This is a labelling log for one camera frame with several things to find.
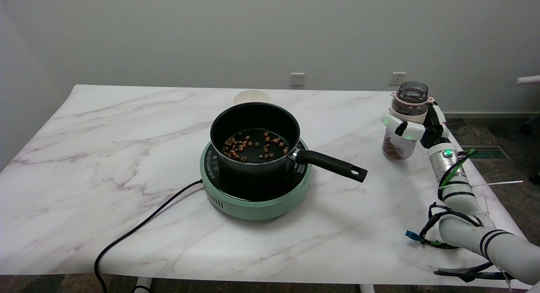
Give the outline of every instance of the black saucepan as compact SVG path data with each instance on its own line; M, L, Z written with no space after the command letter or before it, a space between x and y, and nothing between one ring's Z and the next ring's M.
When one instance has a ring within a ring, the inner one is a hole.
M367 174L367 170L348 162L298 149L297 120L273 104L251 102L225 110L214 120L210 138L219 153L220 172L244 183L264 185L279 181L289 174L295 162L313 164L359 182Z

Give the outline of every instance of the floor vent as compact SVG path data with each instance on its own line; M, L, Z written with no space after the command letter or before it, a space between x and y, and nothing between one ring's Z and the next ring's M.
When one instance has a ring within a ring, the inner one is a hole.
M493 160L506 160L511 159L510 156L502 149L501 145L461 145L463 150L476 149L474 155L471 156L472 160L476 161L493 161Z

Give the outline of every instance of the baseboard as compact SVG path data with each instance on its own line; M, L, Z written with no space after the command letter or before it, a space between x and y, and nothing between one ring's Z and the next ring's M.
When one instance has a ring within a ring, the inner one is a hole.
M444 112L448 119L455 118L494 118L494 119L528 119L540 114L540 112Z

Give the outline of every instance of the green wire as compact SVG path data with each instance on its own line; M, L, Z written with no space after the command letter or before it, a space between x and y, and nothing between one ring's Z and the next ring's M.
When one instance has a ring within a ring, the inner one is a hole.
M450 174L448 174L448 177L446 177L446 179L443 181L443 183L440 185L440 187L445 187L446 184L454 177L454 175L457 173L457 170L459 170L459 168L461 168L461 166L465 163L465 161L467 161L468 158L470 158L474 153L476 152L476 149L470 149L467 154L465 155L465 159L463 159L463 161L461 161L453 170Z

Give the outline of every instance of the electrical socket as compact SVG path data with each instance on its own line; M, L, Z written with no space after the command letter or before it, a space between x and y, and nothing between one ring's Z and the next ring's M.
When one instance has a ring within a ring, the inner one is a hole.
M407 72L393 72L392 78L388 84L390 85L401 85L407 79Z
M304 72L291 72L291 86L300 87L305 84Z

